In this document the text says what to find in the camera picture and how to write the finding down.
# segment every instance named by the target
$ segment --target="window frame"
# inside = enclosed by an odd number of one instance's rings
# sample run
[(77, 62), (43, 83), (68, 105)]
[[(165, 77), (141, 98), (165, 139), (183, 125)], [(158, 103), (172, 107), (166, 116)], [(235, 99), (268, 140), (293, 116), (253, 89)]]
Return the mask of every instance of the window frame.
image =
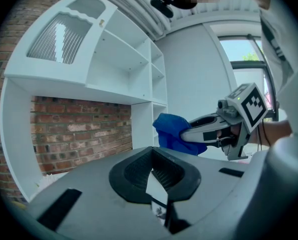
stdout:
[(272, 99), (272, 109), (268, 110), (267, 115), (264, 118), (272, 118), (273, 122), (279, 121), (279, 111), (276, 107), (276, 93), (274, 88), (274, 82), (272, 78), (271, 71), (269, 69), (269, 65), (265, 59), (263, 52), (260, 47), (256, 43), (256, 41), (261, 40), (260, 36), (252, 36), (248, 35), (226, 35), (219, 36), (219, 41), (224, 40), (247, 40), (252, 45), (256, 55), (259, 60), (239, 60), (239, 61), (230, 61), (233, 70), (239, 69), (262, 69), (264, 73), (264, 77), (267, 80), (268, 90)]

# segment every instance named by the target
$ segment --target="brick wall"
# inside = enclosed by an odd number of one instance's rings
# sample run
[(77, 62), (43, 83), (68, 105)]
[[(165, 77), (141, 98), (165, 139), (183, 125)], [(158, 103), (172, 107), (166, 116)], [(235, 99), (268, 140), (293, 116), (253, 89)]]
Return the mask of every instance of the brick wall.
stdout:
[[(0, 28), (0, 97), (4, 70), (30, 25), (59, 0), (19, 0)], [(84, 100), (32, 98), (32, 140), (44, 173), (60, 173), (131, 149), (130, 107)], [(0, 138), (0, 190), (24, 201), (10, 174)]]
[(34, 97), (32, 141), (41, 170), (63, 173), (132, 148), (129, 105)]

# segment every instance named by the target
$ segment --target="ceiling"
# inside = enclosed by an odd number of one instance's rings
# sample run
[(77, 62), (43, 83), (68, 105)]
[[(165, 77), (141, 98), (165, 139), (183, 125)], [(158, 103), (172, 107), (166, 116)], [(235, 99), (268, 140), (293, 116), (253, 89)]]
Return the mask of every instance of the ceiling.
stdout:
[(109, 0), (131, 18), (153, 40), (192, 25), (214, 21), (259, 22), (259, 9), (252, 0), (220, 0), (199, 3), (194, 9), (173, 6), (174, 17), (166, 18), (150, 5), (150, 0)]

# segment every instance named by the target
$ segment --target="white cabinet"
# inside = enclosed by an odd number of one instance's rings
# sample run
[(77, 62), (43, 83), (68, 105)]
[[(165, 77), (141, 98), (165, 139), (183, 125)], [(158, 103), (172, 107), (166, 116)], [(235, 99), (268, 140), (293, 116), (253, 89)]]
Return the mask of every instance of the white cabinet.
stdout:
[(168, 113), (167, 105), (146, 102), (131, 106), (133, 148), (159, 147), (158, 133), (152, 126), (161, 113)]
[(31, 140), (31, 96), (132, 105), (133, 148), (155, 145), (153, 120), (167, 110), (162, 52), (107, 0), (61, 0), (49, 8), (19, 41), (5, 76), (1, 141), (28, 201), (42, 177)]

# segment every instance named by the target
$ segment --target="cable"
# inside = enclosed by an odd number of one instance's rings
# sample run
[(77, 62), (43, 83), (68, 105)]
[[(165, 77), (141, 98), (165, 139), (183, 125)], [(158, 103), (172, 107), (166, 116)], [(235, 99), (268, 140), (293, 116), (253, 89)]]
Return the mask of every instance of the cable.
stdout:
[(265, 133), (265, 130), (264, 130), (264, 122), (263, 122), (263, 119), (262, 119), (262, 127), (263, 127), (263, 133), (264, 133), (264, 137), (265, 137), (265, 140), (268, 142), (269, 144), (269, 147), (271, 146), (269, 140), (268, 140), (268, 137), (267, 137), (267, 134)]
[(262, 151), (262, 141), (261, 141), (259, 125), (257, 126), (257, 128), (258, 128), (258, 137), (259, 137), (259, 141), (260, 141), (260, 147), (261, 147), (261, 151)]
[(256, 128), (257, 133), (257, 152), (259, 152), (259, 131), (258, 128)]

